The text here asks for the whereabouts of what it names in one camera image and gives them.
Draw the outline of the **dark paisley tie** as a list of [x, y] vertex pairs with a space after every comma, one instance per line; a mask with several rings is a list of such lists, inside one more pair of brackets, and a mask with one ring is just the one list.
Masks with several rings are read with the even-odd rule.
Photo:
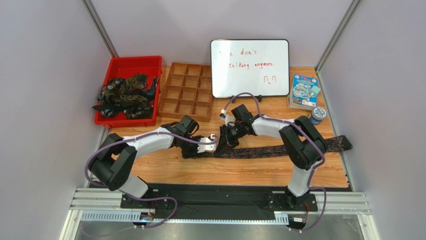
[[[352, 143], [345, 135], [339, 135], [325, 139], [328, 145], [328, 152], [341, 153], [353, 148]], [[223, 153], [203, 152], [198, 158], [217, 158], [217, 159], [262, 159], [272, 157], [288, 156], [288, 151], [284, 145], [249, 147], [231, 149]]]

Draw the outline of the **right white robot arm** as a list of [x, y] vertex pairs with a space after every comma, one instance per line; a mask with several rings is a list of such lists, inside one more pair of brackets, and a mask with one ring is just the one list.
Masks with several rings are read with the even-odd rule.
[[[291, 179], [285, 187], [283, 204], [295, 210], [306, 206], [313, 170], [328, 150], [325, 139], [306, 116], [277, 119], [263, 114], [253, 115], [245, 105], [220, 112], [225, 122], [220, 126], [216, 157], [228, 159], [261, 159], [288, 156], [293, 164]], [[283, 144], [267, 147], [238, 148], [244, 136], [267, 136], [281, 139]]]

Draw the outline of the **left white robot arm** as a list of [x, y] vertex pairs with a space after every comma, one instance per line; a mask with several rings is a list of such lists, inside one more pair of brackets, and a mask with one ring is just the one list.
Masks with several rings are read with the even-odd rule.
[[185, 153], [202, 154], [216, 150], [219, 138], [194, 136], [199, 124], [189, 116], [180, 121], [163, 124], [155, 130], [134, 136], [108, 135], [99, 149], [87, 160], [84, 174], [96, 186], [120, 191], [127, 199], [138, 202], [156, 202], [161, 197], [150, 197], [149, 185], [131, 173], [136, 159], [173, 147]]

